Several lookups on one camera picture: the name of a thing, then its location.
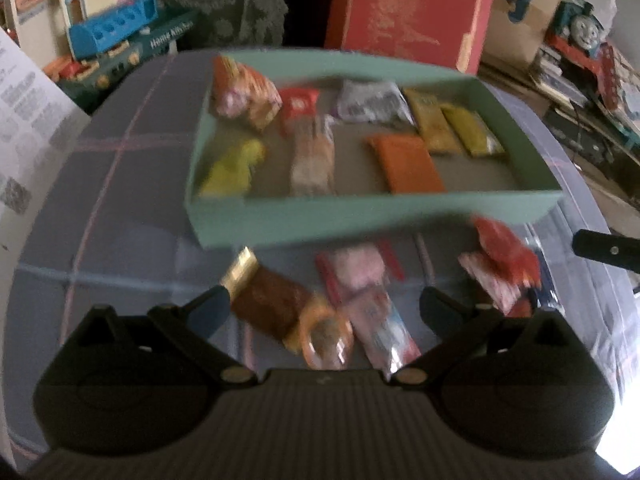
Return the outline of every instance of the green toy box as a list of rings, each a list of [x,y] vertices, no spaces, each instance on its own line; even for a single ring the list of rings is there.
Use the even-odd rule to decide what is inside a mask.
[[[443,194],[392,195],[363,137],[387,128],[375,124],[336,124],[335,196],[289,195],[292,142],[279,133],[280,120],[260,136],[268,150],[243,197],[203,199],[197,190],[210,165],[231,145],[256,136],[242,120],[218,120],[210,93],[198,122],[186,183],[185,207],[203,247],[269,245],[366,235],[417,228],[447,214],[479,213],[517,224],[535,221],[561,197],[561,187],[511,115],[474,76],[385,57],[326,50],[236,50],[231,53],[271,78],[279,88],[315,86],[322,90],[319,112],[329,112],[340,81],[392,80],[428,89],[442,101],[477,111],[508,156],[433,156],[447,189]]]

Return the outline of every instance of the red box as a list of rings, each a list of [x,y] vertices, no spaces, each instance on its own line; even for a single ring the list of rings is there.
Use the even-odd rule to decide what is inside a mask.
[[[324,46],[475,74],[493,0],[332,0]]]

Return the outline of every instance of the plaid tablecloth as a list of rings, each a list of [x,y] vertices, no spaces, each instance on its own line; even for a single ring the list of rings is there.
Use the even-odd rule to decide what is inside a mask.
[[[215,284],[239,249],[204,251],[182,207],[211,57],[208,51],[165,57],[130,76],[80,137],[34,224],[15,273],[2,377],[20,468],[47,449],[31,406],[36,382],[91,305],[108,303],[121,314],[142,314],[158,303],[184,303]],[[494,91],[565,191],[549,215],[517,229],[541,239],[566,316],[620,397],[638,370],[640,317],[631,285],[624,271],[577,258],[570,249],[578,229],[608,232],[604,218],[532,110]],[[391,297],[425,351],[437,340],[420,321],[420,292],[434,283],[469,301],[456,257],[474,247],[474,234],[468,226],[441,221],[420,233],[386,237],[406,273],[405,282],[390,286]],[[313,258],[319,247],[302,244],[257,254],[272,269],[321,289]],[[303,366],[300,358],[233,317],[212,343],[259,372]],[[354,365],[366,364],[357,352]]]

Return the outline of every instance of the green box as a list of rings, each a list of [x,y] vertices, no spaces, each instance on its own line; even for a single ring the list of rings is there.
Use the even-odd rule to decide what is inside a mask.
[[[198,198],[196,190],[211,163],[210,146],[216,140],[216,127],[219,124],[230,127],[225,126],[230,121],[218,121],[209,112],[210,96],[207,93],[185,194],[188,216],[203,247],[268,245],[363,235],[390,228],[417,228],[435,216],[472,212],[518,224],[537,220],[562,196],[560,185],[526,134],[474,76],[405,60],[326,50],[235,50],[231,55],[273,79],[281,88],[335,78],[393,80],[400,86],[429,89],[445,100],[465,105],[482,116],[504,146],[508,160],[501,164],[513,173],[518,188],[507,186],[497,190],[452,190],[444,194],[348,194],[318,198],[283,194]],[[268,137],[276,139],[280,136],[271,132]],[[460,164],[466,166],[461,170]],[[456,175],[463,175],[461,182],[468,182],[474,189],[482,189],[483,172],[495,173],[495,168],[488,167],[491,164],[497,162],[441,158],[436,165],[439,171],[448,171],[450,180],[455,180]],[[443,180],[447,189],[460,188],[459,182],[450,187],[447,179],[443,177]]]

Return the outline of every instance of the gray ribbed surface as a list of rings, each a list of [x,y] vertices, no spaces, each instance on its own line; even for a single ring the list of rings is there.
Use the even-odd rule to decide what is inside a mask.
[[[58,450],[37,480],[615,478],[594,454],[549,462],[499,458],[466,443],[428,398],[384,386],[376,372],[274,372],[224,395],[183,440],[144,456],[105,459]]]

